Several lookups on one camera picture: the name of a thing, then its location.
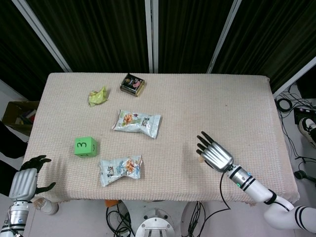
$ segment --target floor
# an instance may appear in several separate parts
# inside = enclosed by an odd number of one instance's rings
[[[4,101],[0,104],[0,117],[6,107],[6,103],[14,100],[14,96],[7,96],[0,91],[0,99]],[[299,154],[307,157],[314,157],[316,150],[313,149],[308,142],[299,133],[294,124],[293,114],[284,119],[284,123],[293,139],[295,147]],[[28,137],[20,135],[23,140]],[[9,159],[0,154],[0,159],[9,162],[18,168],[22,163],[20,159]],[[291,157],[293,171],[298,169],[299,160]],[[316,164],[307,163],[301,166],[309,175],[316,177]],[[296,180],[301,199],[295,205],[306,205],[316,207],[316,188],[308,180]],[[4,220],[7,208],[11,201],[0,196],[0,222]],[[210,214],[216,210],[223,208],[223,203],[210,201],[205,204],[206,214]],[[235,237],[314,237],[315,235],[307,233],[303,230],[276,230],[270,227],[263,219],[263,213],[267,206],[265,204],[257,204],[250,206],[240,202],[229,202],[232,208],[229,211],[221,212],[213,216],[206,224],[201,236],[235,236]],[[190,221],[192,208],[194,203],[190,203],[182,215],[182,234],[186,235],[188,222]],[[39,211],[35,211],[31,206],[29,218],[27,221],[24,237],[65,237],[65,236],[94,236],[109,237],[113,233],[109,230],[105,221],[105,205],[102,200],[73,200],[60,204],[58,213],[53,216],[47,216]]]

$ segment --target silver robotic hand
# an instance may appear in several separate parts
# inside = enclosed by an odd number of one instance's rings
[[[55,182],[47,187],[38,188],[38,173],[44,163],[51,159],[38,156],[25,162],[20,171],[14,175],[9,198],[13,201],[2,226],[0,237],[22,237],[29,214],[29,201],[35,194],[46,192],[55,186]]]
[[[240,165],[234,164],[233,156],[216,143],[205,132],[201,132],[206,140],[197,136],[202,142],[198,143],[197,153],[205,162],[219,172],[226,172],[228,177],[255,202],[270,205],[264,213],[265,220],[276,229],[304,229],[316,233],[316,209],[297,206],[267,189],[250,172]]]

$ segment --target shoe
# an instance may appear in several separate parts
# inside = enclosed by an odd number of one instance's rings
[[[54,215],[59,209],[57,203],[51,202],[43,197],[33,202],[33,205],[36,210],[39,210],[46,215]]]
[[[299,130],[311,146],[316,148],[316,124],[314,121],[308,117],[302,118],[299,123]]]

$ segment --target crumpled paper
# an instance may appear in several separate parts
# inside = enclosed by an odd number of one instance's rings
[[[89,94],[89,105],[90,107],[102,104],[106,102],[108,99],[106,98],[107,91],[105,86],[99,92],[92,91]]]

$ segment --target table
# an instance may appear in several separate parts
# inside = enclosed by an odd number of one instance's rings
[[[299,198],[277,110],[264,76],[133,74],[146,81],[139,97],[120,91],[126,74],[50,74],[36,114],[24,161],[47,155],[38,186],[51,201],[71,199],[220,200],[221,173],[199,162],[201,131],[207,132],[266,187],[295,202]],[[89,107],[88,94],[106,86],[109,99]],[[160,114],[157,139],[113,131],[119,110]],[[76,137],[92,136],[98,155],[74,155]],[[142,155],[141,179],[123,177],[102,187],[101,159]],[[227,177],[226,200],[252,202]]]

